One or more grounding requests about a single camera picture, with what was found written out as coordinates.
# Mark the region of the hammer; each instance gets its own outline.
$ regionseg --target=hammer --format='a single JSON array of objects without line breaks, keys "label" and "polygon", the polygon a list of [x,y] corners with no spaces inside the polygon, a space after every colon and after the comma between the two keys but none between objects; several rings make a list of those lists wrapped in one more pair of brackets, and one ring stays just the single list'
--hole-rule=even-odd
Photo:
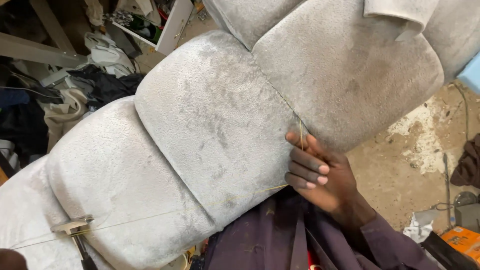
[{"label": "hammer", "polygon": [[[68,235],[72,235],[75,234],[81,226],[88,225],[93,219],[92,215],[86,215],[64,224],[55,225],[51,227],[50,230],[54,233],[65,232]],[[80,253],[84,270],[97,270],[95,262],[93,262],[92,258],[88,255],[80,235],[73,235],[72,239]]]}]

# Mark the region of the yellow thread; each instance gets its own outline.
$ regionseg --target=yellow thread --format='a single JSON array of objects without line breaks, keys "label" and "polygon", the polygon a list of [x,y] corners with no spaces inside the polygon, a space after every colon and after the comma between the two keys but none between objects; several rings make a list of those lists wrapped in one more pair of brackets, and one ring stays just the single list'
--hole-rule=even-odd
[{"label": "yellow thread", "polygon": [[[257,194],[257,193],[260,193],[260,192],[265,192],[265,191],[269,191],[269,190],[272,190],[272,189],[277,189],[277,188],[282,188],[282,187],[285,187],[287,186],[287,184],[284,184],[284,185],[279,185],[279,186],[274,186],[274,187],[270,187],[270,188],[267,188],[267,189],[264,189],[264,190],[260,190],[260,191],[255,191],[253,192],[253,194]],[[43,243],[47,243],[47,242],[51,242],[51,241],[55,241],[55,240],[60,240],[60,239],[64,239],[64,238],[68,238],[68,237],[72,237],[72,236],[75,236],[75,235],[82,235],[82,234],[85,234],[85,233],[88,233],[88,232],[92,232],[92,231],[99,231],[99,230],[103,230],[103,229],[106,229],[106,228],[111,228],[111,227],[115,227],[115,226],[119,226],[119,225],[123,225],[123,224],[127,224],[127,223],[130,223],[130,222],[135,222],[135,221],[141,221],[141,220],[146,220],[146,219],[149,219],[149,218],[154,218],[154,217],[158,217],[158,216],[162,216],[162,215],[167,215],[167,214],[171,214],[171,213],[175,213],[175,212],[187,212],[187,211],[191,211],[191,210],[195,210],[197,208],[201,208],[201,207],[204,207],[204,206],[212,206],[212,205],[215,205],[215,204],[218,204],[218,203],[222,203],[222,202],[226,202],[226,201],[231,201],[231,200],[234,200],[234,199],[237,199],[237,198],[244,198],[244,197],[248,197],[250,196],[251,194],[249,195],[244,195],[244,196],[236,196],[236,197],[232,197],[230,199],[227,199],[227,200],[223,200],[223,201],[218,201],[218,202],[214,202],[214,203],[211,203],[211,204],[208,204],[208,205],[200,205],[200,206],[196,206],[196,207],[193,207],[193,208],[190,208],[190,209],[183,209],[183,210],[174,210],[174,211],[170,211],[170,212],[166,212],[166,213],[161,213],[161,214],[157,214],[157,215],[153,215],[153,216],[150,216],[150,217],[146,217],[146,218],[141,218],[141,219],[137,219],[137,220],[132,220],[132,221],[126,221],[126,222],[122,222],[122,223],[118,223],[118,224],[115,224],[115,225],[111,225],[111,226],[107,226],[107,227],[103,227],[103,228],[95,228],[95,229],[87,229],[87,230],[81,230],[81,231],[77,231],[75,233],[72,233],[70,235],[59,235],[57,236],[57,238],[55,239],[50,239],[50,240],[47,240],[47,241],[43,241],[43,242],[39,242],[39,243],[35,243],[35,244],[30,244],[30,245],[24,245],[24,246],[20,246],[20,247],[16,247],[16,248],[11,248],[11,249],[19,249],[19,248],[23,248],[23,247],[27,247],[27,246],[32,246],[32,245],[39,245],[39,244],[43,244]]]},{"label": "yellow thread", "polygon": [[301,143],[301,149],[303,151],[303,135],[301,133],[301,115],[299,114],[299,122],[300,122],[300,143]]}]

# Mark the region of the fingernail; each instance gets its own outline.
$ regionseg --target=fingernail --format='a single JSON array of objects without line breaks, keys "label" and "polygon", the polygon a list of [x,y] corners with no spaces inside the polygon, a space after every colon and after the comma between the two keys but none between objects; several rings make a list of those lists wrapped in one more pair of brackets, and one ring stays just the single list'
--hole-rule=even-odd
[{"label": "fingernail", "polygon": [[322,166],[318,167],[318,171],[321,174],[328,174],[328,172],[330,171],[330,167],[328,167],[326,165],[322,165]]},{"label": "fingernail", "polygon": [[307,183],[307,189],[314,189],[314,188],[316,188],[316,187],[317,187],[317,185],[315,185],[315,184],[312,183],[312,182],[308,182],[308,183]]},{"label": "fingernail", "polygon": [[328,182],[328,178],[326,178],[325,176],[319,176],[317,178],[317,181],[319,184],[326,184]]}]

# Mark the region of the person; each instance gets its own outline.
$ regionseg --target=person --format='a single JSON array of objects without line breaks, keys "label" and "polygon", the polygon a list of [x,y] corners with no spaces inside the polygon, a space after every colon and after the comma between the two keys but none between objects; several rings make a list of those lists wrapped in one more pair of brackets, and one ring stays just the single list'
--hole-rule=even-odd
[{"label": "person", "polygon": [[368,204],[345,155],[312,135],[285,138],[290,187],[210,237],[204,270],[439,269]]}]

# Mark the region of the blue foam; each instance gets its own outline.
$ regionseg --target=blue foam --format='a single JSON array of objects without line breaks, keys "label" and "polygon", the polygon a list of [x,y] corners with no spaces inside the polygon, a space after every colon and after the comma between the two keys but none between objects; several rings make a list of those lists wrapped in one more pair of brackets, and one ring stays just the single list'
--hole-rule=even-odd
[{"label": "blue foam", "polygon": [[480,95],[480,53],[468,63],[457,78]]}]

